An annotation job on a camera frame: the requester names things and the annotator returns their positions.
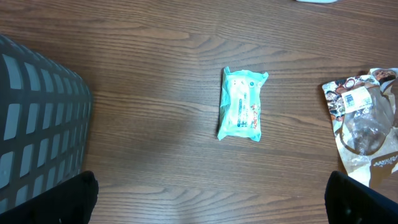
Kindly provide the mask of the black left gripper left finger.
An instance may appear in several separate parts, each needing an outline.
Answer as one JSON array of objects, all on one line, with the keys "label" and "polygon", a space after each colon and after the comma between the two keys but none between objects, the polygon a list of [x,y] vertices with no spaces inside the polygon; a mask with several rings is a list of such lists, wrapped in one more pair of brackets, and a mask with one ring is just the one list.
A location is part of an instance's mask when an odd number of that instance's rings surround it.
[{"label": "black left gripper left finger", "polygon": [[1,224],[87,224],[98,199],[92,171],[84,171],[1,214]]}]

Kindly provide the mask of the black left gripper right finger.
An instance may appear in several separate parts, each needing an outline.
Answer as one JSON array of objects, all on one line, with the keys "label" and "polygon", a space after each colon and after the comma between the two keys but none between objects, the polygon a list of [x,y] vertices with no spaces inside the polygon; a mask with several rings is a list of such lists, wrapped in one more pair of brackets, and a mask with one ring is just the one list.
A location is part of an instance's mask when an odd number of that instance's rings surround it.
[{"label": "black left gripper right finger", "polygon": [[397,203],[340,171],[325,190],[329,224],[397,224]]}]

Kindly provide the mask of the brown white snack pouch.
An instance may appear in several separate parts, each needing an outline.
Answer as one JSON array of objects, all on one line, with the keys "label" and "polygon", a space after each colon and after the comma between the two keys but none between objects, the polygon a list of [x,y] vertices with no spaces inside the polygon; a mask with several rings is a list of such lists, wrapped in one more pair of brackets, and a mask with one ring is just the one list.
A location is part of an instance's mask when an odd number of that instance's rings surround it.
[{"label": "brown white snack pouch", "polygon": [[344,168],[370,188],[397,171],[396,80],[396,68],[372,68],[322,86]]}]

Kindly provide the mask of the teal long snack packet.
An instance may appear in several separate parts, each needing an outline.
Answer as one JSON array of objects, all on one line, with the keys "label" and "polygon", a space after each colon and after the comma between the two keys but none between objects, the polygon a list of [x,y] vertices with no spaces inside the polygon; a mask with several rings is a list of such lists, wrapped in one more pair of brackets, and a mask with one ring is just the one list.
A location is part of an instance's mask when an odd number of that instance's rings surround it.
[{"label": "teal long snack packet", "polygon": [[219,140],[226,136],[236,136],[260,141],[260,93],[268,78],[267,72],[232,72],[229,67],[223,69],[217,135]]}]

